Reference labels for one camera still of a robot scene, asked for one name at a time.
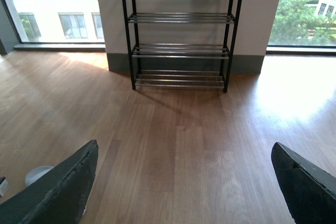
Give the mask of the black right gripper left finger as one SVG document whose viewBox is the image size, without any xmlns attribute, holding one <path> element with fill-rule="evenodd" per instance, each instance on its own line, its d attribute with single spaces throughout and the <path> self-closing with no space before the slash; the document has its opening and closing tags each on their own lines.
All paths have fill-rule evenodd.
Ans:
<svg viewBox="0 0 336 224">
<path fill-rule="evenodd" d="M 1 204 L 1 223 L 79 223 L 96 176 L 99 146 L 91 140 Z"/>
</svg>

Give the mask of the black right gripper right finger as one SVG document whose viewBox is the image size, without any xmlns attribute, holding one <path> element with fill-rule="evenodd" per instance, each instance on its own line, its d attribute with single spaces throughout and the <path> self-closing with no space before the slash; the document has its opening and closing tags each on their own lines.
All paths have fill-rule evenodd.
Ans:
<svg viewBox="0 0 336 224">
<path fill-rule="evenodd" d="M 335 223 L 335 177 L 277 142 L 271 161 L 295 223 Z"/>
</svg>

